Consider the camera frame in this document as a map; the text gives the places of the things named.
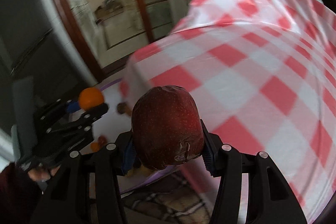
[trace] plaid fabric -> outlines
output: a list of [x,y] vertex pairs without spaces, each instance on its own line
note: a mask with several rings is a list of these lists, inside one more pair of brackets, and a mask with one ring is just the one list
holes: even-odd
[[170,223],[208,224],[210,214],[204,201],[181,172],[173,173],[123,198],[124,206]]
[[[192,0],[130,57],[120,90],[133,107],[153,86],[186,88],[210,132],[270,154],[312,223],[336,190],[335,53],[336,15],[317,0]],[[202,159],[181,170],[213,206],[219,180]]]

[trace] sleeve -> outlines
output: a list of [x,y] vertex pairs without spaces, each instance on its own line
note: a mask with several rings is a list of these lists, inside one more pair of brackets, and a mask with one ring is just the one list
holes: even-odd
[[41,195],[27,173],[10,163],[0,173],[0,223],[29,223]]

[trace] metal pin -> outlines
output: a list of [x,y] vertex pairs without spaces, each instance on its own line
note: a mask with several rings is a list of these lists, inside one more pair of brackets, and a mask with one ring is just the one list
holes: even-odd
[[261,151],[259,152],[259,156],[265,159],[268,157],[268,154],[265,151]]
[[79,155],[78,151],[72,151],[72,152],[70,153],[70,157],[71,157],[71,158],[76,158],[78,155]]
[[106,146],[106,149],[107,150],[114,150],[117,146],[114,144],[114,143],[109,143],[107,146]]
[[222,149],[224,150],[224,151],[230,151],[231,150],[231,146],[230,145],[228,145],[228,144],[223,144],[222,145]]

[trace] person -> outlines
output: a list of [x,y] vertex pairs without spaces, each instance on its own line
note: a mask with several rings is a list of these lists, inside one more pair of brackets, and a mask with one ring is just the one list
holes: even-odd
[[47,171],[38,167],[26,173],[10,163],[0,173],[0,223],[29,223],[42,196],[37,182],[49,180],[58,169]]

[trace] apple skin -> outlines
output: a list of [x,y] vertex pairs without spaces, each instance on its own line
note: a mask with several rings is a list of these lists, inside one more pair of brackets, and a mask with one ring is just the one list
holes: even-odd
[[144,166],[162,170],[200,156],[203,130],[192,96],[179,86],[156,86],[132,111],[132,135]]

